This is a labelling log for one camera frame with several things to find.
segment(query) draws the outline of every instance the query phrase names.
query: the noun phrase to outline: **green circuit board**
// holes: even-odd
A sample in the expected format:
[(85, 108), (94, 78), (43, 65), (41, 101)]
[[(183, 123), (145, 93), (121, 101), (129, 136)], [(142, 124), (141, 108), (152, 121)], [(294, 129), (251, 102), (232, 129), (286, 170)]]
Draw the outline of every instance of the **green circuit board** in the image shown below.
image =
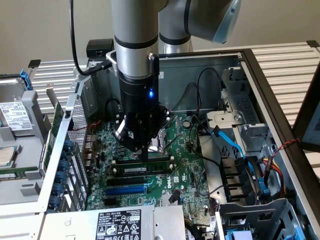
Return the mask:
[[(95, 133), (101, 141), (95, 148), (96, 152), (100, 155), (104, 152), (105, 159), (100, 162), (99, 169), (97, 168), (95, 160), (91, 160), (90, 170), (88, 172), (91, 189), (86, 209), (98, 210), (151, 204), (159, 207), (163, 206), (165, 200), (168, 199), (175, 190), (179, 189), (184, 216), (192, 219), (194, 223), (208, 224), (210, 222), (210, 216), (209, 212), (205, 213), (205, 206), (209, 206), (209, 198), (201, 196), (195, 186), (204, 170), (204, 162), (200, 157), (187, 149), (186, 143), (189, 141), (189, 129), (182, 127), (182, 122), (184, 120), (191, 121), (191, 117), (185, 114), (179, 114), (177, 119), (178, 121), (172, 121), (165, 130), (167, 142), (170, 142), (170, 140), (174, 139), (178, 134), (177, 139), (166, 149), (166, 151), (174, 157), (174, 160), (171, 159), (170, 161), (167, 156), (168, 160), (165, 161), (121, 164), (116, 166), (118, 170), (119, 168), (150, 168), (154, 170), (155, 168), (159, 169), (157, 165), (162, 165), (163, 170), (168, 170), (169, 165), (172, 164), (173, 169), (171, 171), (169, 169), (169, 172), (166, 173), (152, 175), (145, 173), (140, 176), (144, 177), (144, 182), (147, 185), (146, 193), (113, 196), (106, 196), (106, 189), (113, 188), (113, 186), (107, 185), (107, 180), (116, 178), (113, 171), (115, 165), (112, 163), (114, 156), (112, 146), (115, 140), (112, 136), (111, 129), (107, 129), (107, 123), (101, 124)], [(196, 130), (193, 130), (191, 133), (191, 142), (194, 143), (193, 146), (195, 148)], [(122, 163), (132, 158), (132, 152), (122, 148), (118, 143), (116, 144), (116, 154)], [(199, 182), (199, 189), (202, 193), (208, 192), (207, 182), (204, 178)], [(116, 205), (105, 205), (105, 199), (111, 198), (116, 199)]]

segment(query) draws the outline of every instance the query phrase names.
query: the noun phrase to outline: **motherboard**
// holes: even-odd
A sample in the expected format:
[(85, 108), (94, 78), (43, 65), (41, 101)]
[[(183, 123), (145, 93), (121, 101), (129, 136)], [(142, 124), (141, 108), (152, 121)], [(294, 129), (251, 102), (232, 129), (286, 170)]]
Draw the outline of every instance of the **motherboard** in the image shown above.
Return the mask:
[(154, 146), (153, 139), (149, 147), (151, 162), (145, 163), (116, 142), (112, 122), (97, 125), (86, 143), (86, 158), (91, 159), (87, 170), (91, 184), (87, 210), (182, 205), (185, 218), (198, 224), (210, 222), (209, 198), (196, 189), (198, 185), (202, 193), (208, 192), (206, 177), (201, 177), (204, 161), (191, 151), (191, 146), (197, 146), (196, 128), (189, 141), (191, 117), (178, 114), (173, 118), (160, 130), (161, 139), (156, 141), (162, 151)]

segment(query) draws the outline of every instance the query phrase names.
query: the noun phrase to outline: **power supply label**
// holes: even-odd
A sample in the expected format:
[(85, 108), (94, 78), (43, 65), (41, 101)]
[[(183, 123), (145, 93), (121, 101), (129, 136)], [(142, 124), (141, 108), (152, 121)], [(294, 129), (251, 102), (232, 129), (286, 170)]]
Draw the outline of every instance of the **power supply label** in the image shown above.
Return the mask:
[(141, 210), (101, 212), (96, 240), (140, 240)]
[(12, 131), (32, 129), (27, 111), (21, 101), (0, 102), (0, 109)]

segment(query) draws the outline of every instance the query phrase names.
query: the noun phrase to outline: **wall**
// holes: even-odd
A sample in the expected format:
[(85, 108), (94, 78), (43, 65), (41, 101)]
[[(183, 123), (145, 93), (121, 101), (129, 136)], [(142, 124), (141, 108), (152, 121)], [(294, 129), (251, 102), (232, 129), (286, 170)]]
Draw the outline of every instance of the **wall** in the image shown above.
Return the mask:
[[(17, 73), (32, 59), (72, 58), (68, 0), (0, 1), (0, 74)], [(79, 57), (90, 39), (112, 38), (111, 0), (75, 0)], [(223, 47), (320, 42), (319, 0), (242, 0), (234, 33)], [(193, 38), (195, 50), (221, 45)]]

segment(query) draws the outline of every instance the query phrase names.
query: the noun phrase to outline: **blue pcie slot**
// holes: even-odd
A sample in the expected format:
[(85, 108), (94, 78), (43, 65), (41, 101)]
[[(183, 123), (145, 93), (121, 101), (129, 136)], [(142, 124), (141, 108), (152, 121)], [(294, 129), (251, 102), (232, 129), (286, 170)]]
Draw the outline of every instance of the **blue pcie slot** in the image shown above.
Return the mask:
[(147, 193), (147, 187), (144, 185), (107, 188), (105, 190), (105, 195), (107, 196), (124, 195), (124, 194), (146, 194), (146, 193)]

